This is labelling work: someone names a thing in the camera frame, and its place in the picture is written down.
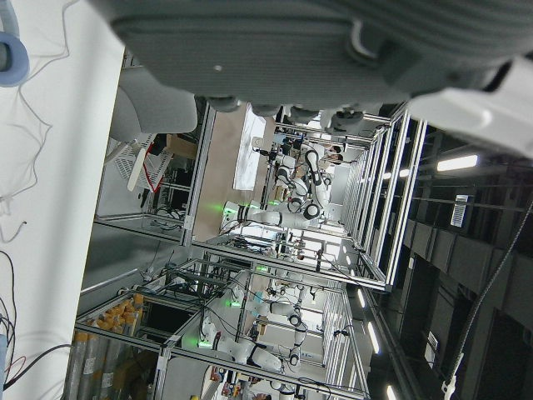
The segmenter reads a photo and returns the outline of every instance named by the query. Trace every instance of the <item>red object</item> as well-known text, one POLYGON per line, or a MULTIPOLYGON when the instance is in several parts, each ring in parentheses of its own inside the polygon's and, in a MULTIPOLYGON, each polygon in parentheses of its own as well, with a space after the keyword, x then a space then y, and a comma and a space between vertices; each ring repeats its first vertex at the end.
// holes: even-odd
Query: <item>red object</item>
MULTIPOLYGON (((153 142, 150 143, 150 146, 148 146, 147 154, 144 156, 145 159, 146 159, 146 157, 148 157, 148 153, 150 152, 150 150, 152 150, 152 146, 153 146, 153 142)), ((147 166, 146 166, 146 164, 144 162, 142 162, 142 168, 144 169, 144 175, 147 177, 147 182, 150 185, 150 188, 152 188, 152 192, 157 193, 157 191, 161 187, 161 182, 163 182, 163 178, 161 177, 161 179, 157 183, 157 186, 154 188, 153 184, 152 184, 152 181, 150 181, 150 176, 148 175, 147 166)))

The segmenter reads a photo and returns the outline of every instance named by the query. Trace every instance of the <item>chair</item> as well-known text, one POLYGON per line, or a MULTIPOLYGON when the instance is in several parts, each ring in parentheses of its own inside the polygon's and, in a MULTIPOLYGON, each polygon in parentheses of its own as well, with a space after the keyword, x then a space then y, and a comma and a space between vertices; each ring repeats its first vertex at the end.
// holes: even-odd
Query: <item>chair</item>
POLYGON ((118 82, 109 136, 120 144, 106 156, 118 157, 127 146, 137 155, 127 188, 135 187, 146 149, 139 143, 154 133, 189 133, 197 127, 194 95, 161 85, 144 67, 126 68, 118 82))

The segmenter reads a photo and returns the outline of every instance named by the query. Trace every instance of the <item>gray chair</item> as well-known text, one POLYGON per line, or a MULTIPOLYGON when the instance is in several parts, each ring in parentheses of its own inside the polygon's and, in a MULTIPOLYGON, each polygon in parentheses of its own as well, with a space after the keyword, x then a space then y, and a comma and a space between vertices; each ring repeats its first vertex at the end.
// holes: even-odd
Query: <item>gray chair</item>
POLYGON ((533 2, 90 1, 162 83, 257 109, 483 89, 533 50, 533 2))
POLYGON ((122 70, 109 136, 120 144, 106 156, 115 159, 127 146, 137 155, 128 182, 133 190, 146 149, 139 142, 153 133, 189 133, 197 127, 194 95, 161 85, 144 67, 122 70))

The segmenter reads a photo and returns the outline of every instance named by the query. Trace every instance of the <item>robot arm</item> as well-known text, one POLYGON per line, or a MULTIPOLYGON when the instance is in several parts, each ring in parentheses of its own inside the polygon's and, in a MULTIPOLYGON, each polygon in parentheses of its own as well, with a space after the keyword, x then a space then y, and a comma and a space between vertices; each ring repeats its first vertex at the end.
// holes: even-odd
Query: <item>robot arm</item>
MULTIPOLYGON (((320 168, 318 167, 320 155, 314 148, 307 145, 302 145, 302 151, 305 151, 306 164, 311 178, 311 201, 306 205, 300 199, 297 205, 292 205, 292 208, 291 204, 289 204, 288 210, 294 211, 295 209, 303 208, 303 213, 264 211, 258 208, 240 206, 237 214, 237 220, 240 223, 249 221, 284 228, 306 229, 313 219, 320 216, 321 211, 329 204, 326 192, 327 185, 325 180, 322 179, 320 168)), ((306 184, 299 178, 290 178, 290 166, 294 167, 296 160, 288 156, 278 157, 283 157, 282 161, 286 162, 287 165, 283 164, 278 168, 276 177, 294 190, 296 198, 306 196, 308 192, 306 184)))

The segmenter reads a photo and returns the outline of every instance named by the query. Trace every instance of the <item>white table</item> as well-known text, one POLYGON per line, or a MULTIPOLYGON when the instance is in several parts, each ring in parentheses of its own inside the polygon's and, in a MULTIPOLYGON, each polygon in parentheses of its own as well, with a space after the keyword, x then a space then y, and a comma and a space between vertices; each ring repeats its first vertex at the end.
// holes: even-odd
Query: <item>white table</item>
MULTIPOLYGON (((64 3, 13 0, 32 66, 51 59, 38 55, 62 51, 64 3)), ((66 11, 66 26, 70 57, 50 64, 24 87, 32 107, 53 124, 37 159, 38 184, 13 199, 12 215, 0 217, 6 237, 27 221, 13 242, 0 243, 15 265, 15 358, 27 356, 27 364, 44 350, 71 342, 123 54, 121 43, 84 1, 66 11)), ((31 130, 37 126, 20 102, 9 106, 15 92, 0 88, 0 153, 9 148, 16 156, 3 159, 3 190, 11 181, 29 182, 28 174, 21 176, 24 165, 13 161, 37 151, 31 138, 7 125, 16 118, 31 130)), ((11 307, 9 277, 9 264, 0 256, 0 295, 11 307)), ((67 349, 46 356, 4 399, 60 398, 67 362, 67 349)))

